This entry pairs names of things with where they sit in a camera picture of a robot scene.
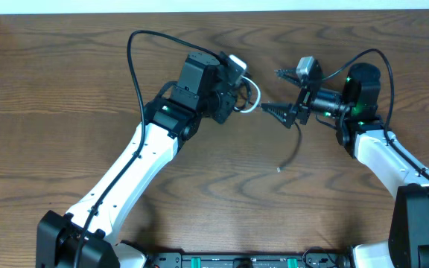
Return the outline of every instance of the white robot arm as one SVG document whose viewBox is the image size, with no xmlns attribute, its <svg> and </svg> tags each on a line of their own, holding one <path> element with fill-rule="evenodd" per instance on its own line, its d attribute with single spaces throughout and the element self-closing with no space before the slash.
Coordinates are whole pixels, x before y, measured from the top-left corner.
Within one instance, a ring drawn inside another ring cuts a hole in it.
<svg viewBox="0 0 429 268">
<path fill-rule="evenodd" d="M 388 132 L 388 135 L 396 139 L 393 132 Z M 417 166 L 426 168 L 399 141 L 395 141 L 395 145 Z M 355 139 L 355 158 L 380 179 L 394 199 L 401 186 L 417 184 L 429 187 L 429 181 L 387 144 L 383 130 L 370 130 L 358 135 Z M 352 250 L 352 257 L 357 268 L 395 268 L 387 240 L 356 246 Z"/>
<path fill-rule="evenodd" d="M 165 84 L 144 107 L 144 122 L 100 182 L 64 216 L 49 211 L 39 222 L 36 266 L 143 267 L 144 254 L 117 243 L 127 215 L 154 176 L 197 132 L 203 117 L 219 124 L 229 117 L 246 69 L 234 55 L 191 52 L 179 80 Z M 170 87 L 171 96 L 164 98 Z"/>
<path fill-rule="evenodd" d="M 321 88 L 364 54 L 376 52 L 386 63 L 391 87 L 391 104 L 384 123 L 377 112 L 381 89 L 380 71 L 368 63 L 350 67 L 342 92 Z M 429 267 L 429 170 L 413 157 L 389 128 L 393 110 L 393 73 L 385 55 L 378 49 L 366 50 L 348 61 L 335 73 L 324 77 L 313 57 L 304 57 L 295 69 L 279 70 L 280 78 L 301 89 L 296 103 L 263 103 L 261 108 L 286 127 L 296 119 L 306 124 L 311 113 L 316 120 L 336 131 L 339 145 L 366 165 L 395 199 L 388 241 L 356 246 L 344 267 Z M 318 115 L 335 120 L 335 125 L 318 119 Z"/>
</svg>

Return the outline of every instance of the wooden table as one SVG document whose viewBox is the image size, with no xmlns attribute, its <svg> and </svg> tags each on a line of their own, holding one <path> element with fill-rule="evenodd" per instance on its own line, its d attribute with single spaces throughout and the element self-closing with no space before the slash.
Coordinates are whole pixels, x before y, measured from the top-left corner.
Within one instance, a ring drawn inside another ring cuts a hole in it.
<svg viewBox="0 0 429 268">
<path fill-rule="evenodd" d="M 126 147 L 139 108 L 127 68 L 135 29 L 162 31 L 248 63 L 263 101 L 299 92 L 274 75 L 314 55 L 325 73 L 380 48 L 395 75 L 391 127 L 429 167 L 429 11 L 160 13 L 0 16 L 0 266 L 34 265 L 36 225 L 63 214 Z M 139 36 L 134 60 L 145 101 L 176 80 L 188 49 Z M 380 113 L 390 91 L 382 72 Z M 345 73 L 327 83 L 341 90 Z M 388 236 L 393 198 L 314 119 L 299 155 L 286 130 L 259 111 L 198 134 L 160 172 L 120 238 L 187 252 L 333 249 Z"/>
</svg>

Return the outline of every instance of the black cable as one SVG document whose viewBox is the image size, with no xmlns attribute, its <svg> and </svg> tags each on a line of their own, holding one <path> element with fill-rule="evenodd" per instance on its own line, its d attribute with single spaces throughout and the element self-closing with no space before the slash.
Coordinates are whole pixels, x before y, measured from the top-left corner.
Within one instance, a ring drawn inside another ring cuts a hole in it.
<svg viewBox="0 0 429 268">
<path fill-rule="evenodd" d="M 245 101 L 244 101 L 244 104 L 242 106 L 239 106 L 239 107 L 235 106 L 235 107 L 233 107 L 233 110 L 235 112 L 240 112 L 240 111 L 246 109 L 246 107 L 247 107 L 248 104 L 254 105 L 254 103 L 251 102 L 252 90 L 251 90 L 250 83 L 246 79 L 244 79 L 244 78 L 242 79 L 242 82 L 243 82 L 244 87 L 246 88 L 247 97 L 244 97 L 243 95 L 240 94 L 241 97 Z"/>
<path fill-rule="evenodd" d="M 299 133 L 299 137 L 297 138 L 296 143 L 296 149 L 294 149 L 294 152 L 289 156 L 288 159 L 285 159 L 277 168 L 277 172 L 281 172 L 284 170 L 297 156 L 297 153 L 299 152 L 299 148 L 301 147 L 302 143 L 302 131 L 299 125 L 294 121 L 294 124 L 296 125 L 297 131 Z"/>
<path fill-rule="evenodd" d="M 117 176 L 114 178 L 114 180 L 111 181 L 111 183 L 107 186 L 107 188 L 105 188 L 104 192 L 98 198 L 97 202 L 95 202 L 95 204 L 92 206 L 92 209 L 89 212 L 89 216 L 87 217 L 87 220 L 86 220 L 86 222 L 83 226 L 82 232 L 80 234 L 79 242 L 77 244 L 77 251 L 75 252 L 75 259 L 74 259 L 74 268 L 77 268 L 79 266 L 83 242 L 85 241 L 85 238 L 87 236 L 87 232 L 88 232 L 90 223 L 92 221 L 92 218 L 95 216 L 95 214 L 97 214 L 98 208 L 101 205 L 102 201 L 104 200 L 105 196 L 110 192 L 110 190 L 112 190 L 113 186 L 122 177 L 122 175 L 124 175 L 125 171 L 127 171 L 127 169 L 137 159 L 137 157 L 139 157 L 140 152 L 142 151 L 142 148 L 144 146 L 144 141 L 145 141 L 144 107 L 143 107 L 142 93 L 140 92 L 139 82 L 137 81 L 137 77 L 135 76 L 135 69 L 133 68 L 133 61 L 132 61 L 132 40 L 133 40 L 133 37 L 135 37 L 137 34 L 151 34 L 154 36 L 164 37 L 166 39 L 175 41 L 181 45 L 186 45 L 190 48 L 194 48 L 194 49 L 197 49 L 199 51 L 203 51 L 203 52 L 210 54 L 213 57 L 215 57 L 220 63 L 223 62 L 223 60 L 218 55 L 216 55 L 214 52 L 212 52 L 206 48 L 201 48 L 197 45 L 193 45 L 189 42 L 183 41 L 183 40 L 178 39 L 178 38 L 173 37 L 173 36 L 169 36 L 169 35 L 164 34 L 164 33 L 159 33 L 159 32 L 155 32 L 155 31 L 148 31 L 148 30 L 139 30 L 139 31 L 134 31 L 130 35 L 128 42 L 127 42 L 127 60 L 128 60 L 128 67 L 130 70 L 130 74 L 132 75 L 132 79 L 133 79 L 133 85 L 135 86 L 135 92 L 137 94 L 137 98 L 139 99 L 140 121 L 142 123 L 142 134 L 141 134 L 141 138 L 140 138 L 140 144 L 139 144 L 139 147 L 137 148 L 137 150 L 133 153 L 132 158 L 129 160 L 129 162 L 124 166 L 124 168 L 122 168 L 122 170 L 120 170 L 120 172 L 117 174 Z"/>
<path fill-rule="evenodd" d="M 359 55 L 355 56 L 353 59 L 351 59 L 350 61 L 348 61 L 346 64 L 344 64 L 342 67 L 340 67 L 338 70 L 336 70 L 333 74 L 324 77 L 323 79 L 321 79 L 321 81 L 309 81 L 309 83 L 318 83 L 318 82 L 325 82 L 327 80 L 330 80 L 331 78 L 337 76 L 341 71 L 345 70 L 347 67 L 349 67 L 355 60 L 358 60 L 358 58 L 362 57 L 365 54 L 368 54 L 370 52 L 377 52 L 379 54 L 383 54 L 381 51 L 379 51 L 377 48 L 370 48 L 365 50 L 364 52 L 360 53 Z"/>
<path fill-rule="evenodd" d="M 342 127 L 342 123 L 343 123 L 343 119 L 346 117 L 346 113 L 349 111 L 349 106 L 344 106 L 342 113 L 340 114 L 340 118 L 339 118 L 339 122 L 340 122 L 340 127 Z"/>
<path fill-rule="evenodd" d="M 378 50 L 377 48 L 370 48 L 365 50 L 364 52 L 360 53 L 359 55 L 355 56 L 353 59 L 351 59 L 350 61 L 348 61 L 346 64 L 344 64 L 342 67 L 340 67 L 340 69 L 336 70 L 336 72 L 334 72 L 333 74 L 323 78 L 321 81 L 309 81 L 309 83 L 318 83 L 318 82 L 324 82 L 326 80 L 329 80 L 333 77 L 335 77 L 336 75 L 338 75 L 341 71 L 345 70 L 347 67 L 349 67 L 355 60 L 357 60 L 358 58 L 362 57 L 363 55 L 370 53 L 370 52 L 376 52 L 377 54 L 380 55 L 380 57 L 382 58 L 382 60 L 385 63 L 385 66 L 387 67 L 387 71 L 388 71 L 388 76 L 390 79 L 390 107 L 388 109 L 388 115 L 387 115 L 387 120 L 384 123 L 384 136 L 385 139 L 387 140 L 387 145 L 392 146 L 392 148 L 395 150 L 395 152 L 397 152 L 397 154 L 399 154 L 403 159 L 405 159 L 406 162 L 408 162 L 408 164 L 410 164 L 415 170 L 416 172 L 418 172 L 418 175 L 421 176 L 423 175 L 424 178 L 426 178 L 429 181 L 429 174 L 426 173 L 427 169 L 426 168 L 420 168 L 415 162 L 413 162 L 410 158 L 408 158 L 407 155 L 405 155 L 398 147 L 396 147 L 396 145 L 393 143 L 395 140 L 390 139 L 390 137 L 388 136 L 388 128 L 390 125 L 390 120 L 392 119 L 392 114 L 393 114 L 393 104 L 395 102 L 395 85 L 393 82 L 393 71 L 392 71 L 392 66 L 390 65 L 390 63 L 388 62 L 387 57 L 385 56 L 385 54 L 383 52 L 381 52 L 380 50 Z"/>
<path fill-rule="evenodd" d="M 324 126 L 330 127 L 330 128 L 332 128 L 332 129 L 334 129 L 334 130 L 337 130 L 337 128 L 336 128 L 333 124 L 330 124 L 330 123 L 327 123 L 327 122 L 325 122 L 325 121 L 320 120 L 320 119 L 317 117 L 317 115 L 316 115 L 316 120 L 317 120 L 317 122 L 319 122 L 319 123 L 323 124 Z"/>
<path fill-rule="evenodd" d="M 323 251 L 324 252 L 324 254 L 326 254 L 327 255 L 327 258 L 330 260 L 330 262 L 332 262 L 333 263 L 333 265 L 334 266 L 331 266 L 331 267 L 329 267 L 329 268 L 335 268 L 335 267 L 338 267 L 338 265 L 337 265 L 337 261 L 334 261 L 334 259 L 327 253 L 327 251 L 325 251 L 324 250 L 324 248 L 322 248 L 321 246 L 312 246 L 312 247 L 310 247 L 308 250 L 306 250 L 305 252 L 304 252 L 304 254 L 302 254 L 302 262 L 305 264 L 305 266 L 307 267 L 307 268 L 313 268 L 311 265 L 309 265 L 309 264 L 307 264 L 307 261 L 305 261 L 305 256 L 307 255 L 307 253 L 308 252 L 310 252 L 312 249 L 320 249 L 321 251 Z"/>
</svg>

